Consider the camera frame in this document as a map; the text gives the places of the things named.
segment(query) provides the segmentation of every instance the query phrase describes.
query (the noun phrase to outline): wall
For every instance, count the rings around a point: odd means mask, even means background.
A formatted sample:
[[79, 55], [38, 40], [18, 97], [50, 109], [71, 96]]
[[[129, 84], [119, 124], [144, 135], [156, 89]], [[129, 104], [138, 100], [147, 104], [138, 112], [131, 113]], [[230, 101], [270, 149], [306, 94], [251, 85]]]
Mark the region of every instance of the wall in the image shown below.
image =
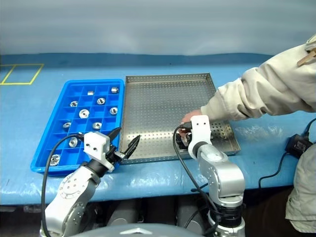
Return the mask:
[[0, 53], [276, 54], [316, 33], [315, 0], [0, 0]]

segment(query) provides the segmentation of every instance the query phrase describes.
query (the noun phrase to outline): blue plastic tray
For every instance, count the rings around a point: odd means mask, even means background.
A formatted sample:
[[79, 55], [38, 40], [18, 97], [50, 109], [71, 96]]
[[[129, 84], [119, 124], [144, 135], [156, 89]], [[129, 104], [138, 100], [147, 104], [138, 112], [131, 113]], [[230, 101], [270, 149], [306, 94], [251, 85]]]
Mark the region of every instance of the blue plastic tray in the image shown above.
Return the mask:
[[[119, 88], [118, 93], [111, 93], [113, 86]], [[98, 105], [96, 103], [98, 98], [105, 98], [105, 104]], [[78, 101], [78, 106], [71, 107], [72, 101]], [[119, 127], [123, 102], [124, 82], [120, 79], [71, 80], [65, 83], [33, 157], [31, 170], [43, 173], [50, 151], [61, 138], [67, 135], [90, 131], [108, 134], [112, 129]], [[110, 114], [109, 110], [112, 107], [118, 108], [116, 115]], [[79, 111], [82, 109], [89, 110], [88, 118], [79, 117]], [[69, 129], [63, 128], [66, 122], [71, 122]], [[102, 123], [100, 130], [92, 128], [94, 122]], [[119, 137], [112, 144], [118, 147]], [[89, 161], [88, 155], [83, 152], [83, 143], [80, 141], [74, 148], [69, 146], [69, 139], [64, 141], [55, 154], [60, 155], [60, 161], [57, 166], [50, 166], [49, 175], [69, 174], [75, 171], [82, 162]]]

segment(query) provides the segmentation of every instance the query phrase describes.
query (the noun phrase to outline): black power adapter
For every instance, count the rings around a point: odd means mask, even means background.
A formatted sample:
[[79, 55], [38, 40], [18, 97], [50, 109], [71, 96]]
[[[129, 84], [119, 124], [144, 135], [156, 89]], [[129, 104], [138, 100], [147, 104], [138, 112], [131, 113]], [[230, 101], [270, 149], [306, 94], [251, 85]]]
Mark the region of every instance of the black power adapter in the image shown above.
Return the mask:
[[302, 137], [298, 134], [290, 137], [285, 147], [285, 151], [300, 158], [301, 155], [312, 145], [308, 138]]

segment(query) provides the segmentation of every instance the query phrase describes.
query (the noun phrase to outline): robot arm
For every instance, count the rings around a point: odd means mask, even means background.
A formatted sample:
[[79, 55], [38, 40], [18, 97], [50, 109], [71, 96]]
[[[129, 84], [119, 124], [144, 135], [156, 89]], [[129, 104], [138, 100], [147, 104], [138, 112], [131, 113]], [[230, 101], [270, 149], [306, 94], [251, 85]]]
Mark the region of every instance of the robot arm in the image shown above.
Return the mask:
[[100, 184], [100, 178], [114, 170], [114, 164], [129, 158], [136, 149], [140, 136], [135, 137], [124, 153], [116, 152], [111, 141], [119, 134], [120, 128], [107, 136], [99, 132], [84, 135], [84, 152], [91, 160], [82, 164], [74, 173], [61, 182], [55, 199], [45, 210], [46, 225], [52, 237], [68, 237], [79, 233], [79, 224], [86, 204]]
[[[207, 178], [209, 196], [222, 214], [217, 232], [221, 236], [244, 236], [244, 220], [241, 217], [245, 181], [239, 167], [231, 163], [227, 155], [215, 148], [211, 141], [208, 116], [193, 116], [192, 140], [188, 151], [199, 164]], [[215, 224], [215, 214], [209, 212], [209, 222]]]

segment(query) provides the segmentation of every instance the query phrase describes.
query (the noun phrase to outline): metal nut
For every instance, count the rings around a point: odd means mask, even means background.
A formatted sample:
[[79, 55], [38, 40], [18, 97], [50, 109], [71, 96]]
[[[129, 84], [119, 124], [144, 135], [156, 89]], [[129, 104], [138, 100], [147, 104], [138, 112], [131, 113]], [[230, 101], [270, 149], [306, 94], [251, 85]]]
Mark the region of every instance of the metal nut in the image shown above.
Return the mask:
[[56, 155], [56, 154], [52, 155], [49, 166], [56, 166], [58, 165], [59, 161], [60, 161], [60, 155]]
[[69, 104], [70, 107], [77, 107], [78, 106], [78, 101], [75, 100], [75, 101], [72, 101], [70, 104]]
[[92, 125], [92, 128], [95, 129], [95, 130], [100, 130], [101, 126], [102, 126], [102, 123], [94, 122], [93, 125]]
[[76, 147], [78, 144], [78, 139], [76, 137], [72, 137], [70, 140], [69, 140], [69, 146], [70, 147]]
[[63, 129], [67, 131], [70, 128], [70, 125], [71, 125], [71, 122], [64, 123], [63, 124]]
[[111, 115], [116, 115], [117, 113], [118, 113], [117, 107], [112, 107], [112, 108], [110, 108], [110, 114], [111, 114]]
[[104, 105], [104, 104], [105, 104], [105, 98], [99, 98], [99, 99], [97, 99], [97, 104], [98, 104], [98, 105]]
[[90, 114], [89, 110], [83, 109], [83, 110], [80, 110], [79, 117], [81, 119], [86, 119], [87, 117], [89, 117], [89, 114]]
[[111, 92], [112, 92], [113, 94], [116, 94], [116, 93], [119, 92], [119, 88], [114, 86], [114, 87], [111, 88]]

